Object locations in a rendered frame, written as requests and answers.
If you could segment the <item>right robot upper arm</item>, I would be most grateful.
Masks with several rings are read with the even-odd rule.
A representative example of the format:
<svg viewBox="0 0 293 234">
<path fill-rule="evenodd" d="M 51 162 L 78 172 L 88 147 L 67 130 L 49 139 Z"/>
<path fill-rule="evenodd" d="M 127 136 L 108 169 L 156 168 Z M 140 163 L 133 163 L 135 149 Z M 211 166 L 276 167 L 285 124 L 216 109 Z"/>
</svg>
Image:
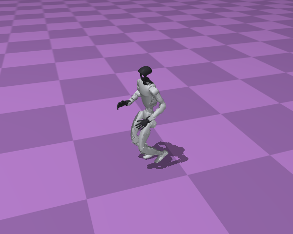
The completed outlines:
<svg viewBox="0 0 293 234">
<path fill-rule="evenodd" d="M 136 95 L 138 96 L 138 97 L 141 97 L 141 94 L 140 94 L 140 91 L 139 91 L 139 82 L 141 81 L 141 79 L 138 79 L 137 80 L 137 91 L 136 91 Z"/>
</svg>

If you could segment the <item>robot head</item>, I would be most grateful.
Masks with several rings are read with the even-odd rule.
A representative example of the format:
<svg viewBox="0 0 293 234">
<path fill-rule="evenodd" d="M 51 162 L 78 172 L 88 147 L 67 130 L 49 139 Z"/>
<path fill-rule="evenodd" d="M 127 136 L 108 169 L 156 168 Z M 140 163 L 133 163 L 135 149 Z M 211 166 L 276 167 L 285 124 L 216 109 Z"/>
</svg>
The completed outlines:
<svg viewBox="0 0 293 234">
<path fill-rule="evenodd" d="M 148 85 L 148 84 L 146 84 L 146 82 L 149 82 L 149 83 L 153 83 L 148 77 L 147 77 L 147 75 L 149 75 L 150 73 L 152 73 L 152 69 L 150 68 L 150 67 L 148 67 L 148 66 L 144 66 L 144 67 L 142 67 L 142 68 L 140 68 L 139 70 L 138 70 L 138 72 L 140 73 L 140 77 L 141 77 L 141 80 L 143 81 L 143 84 L 144 85 Z M 142 77 L 142 75 L 144 76 L 144 77 Z"/>
</svg>

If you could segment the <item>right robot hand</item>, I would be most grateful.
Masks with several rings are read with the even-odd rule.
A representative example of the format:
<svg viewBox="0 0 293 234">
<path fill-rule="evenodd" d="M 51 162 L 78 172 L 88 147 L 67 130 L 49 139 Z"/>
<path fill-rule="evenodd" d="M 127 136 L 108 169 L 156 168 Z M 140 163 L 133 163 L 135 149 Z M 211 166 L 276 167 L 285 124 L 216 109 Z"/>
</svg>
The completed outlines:
<svg viewBox="0 0 293 234">
<path fill-rule="evenodd" d="M 125 105 L 125 106 L 128 106 L 128 103 L 129 103 L 129 102 L 131 102 L 131 101 L 130 101 L 130 100 L 126 100 L 126 101 L 123 101 L 123 100 L 122 100 L 121 102 L 119 102 L 119 103 L 117 104 L 117 110 L 118 110 L 119 107 L 122 107 L 122 106 L 124 106 L 124 105 Z"/>
</svg>

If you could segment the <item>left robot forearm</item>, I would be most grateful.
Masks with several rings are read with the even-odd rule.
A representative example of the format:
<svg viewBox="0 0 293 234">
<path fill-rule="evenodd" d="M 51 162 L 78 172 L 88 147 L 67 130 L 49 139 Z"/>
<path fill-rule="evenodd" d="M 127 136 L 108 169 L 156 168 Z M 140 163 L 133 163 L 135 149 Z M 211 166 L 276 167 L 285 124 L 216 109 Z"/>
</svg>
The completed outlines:
<svg viewBox="0 0 293 234">
<path fill-rule="evenodd" d="M 151 116 L 148 118 L 149 121 L 152 121 L 153 119 L 156 119 L 156 117 L 161 114 L 165 110 L 166 106 L 162 104 L 160 108 L 157 108 L 156 111 L 151 114 Z"/>
</svg>

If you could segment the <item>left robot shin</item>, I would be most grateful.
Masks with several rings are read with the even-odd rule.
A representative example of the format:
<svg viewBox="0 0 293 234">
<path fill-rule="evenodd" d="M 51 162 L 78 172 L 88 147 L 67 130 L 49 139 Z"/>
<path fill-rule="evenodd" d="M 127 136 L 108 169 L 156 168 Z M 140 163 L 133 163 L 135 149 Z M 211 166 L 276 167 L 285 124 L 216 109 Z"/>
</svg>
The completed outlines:
<svg viewBox="0 0 293 234">
<path fill-rule="evenodd" d="M 163 154 L 164 152 L 160 151 L 160 150 L 156 150 L 156 148 L 154 147 L 151 147 L 151 146 L 144 146 L 142 149 L 141 149 L 142 152 L 140 152 L 141 154 L 144 154 L 144 155 L 161 155 Z"/>
</svg>

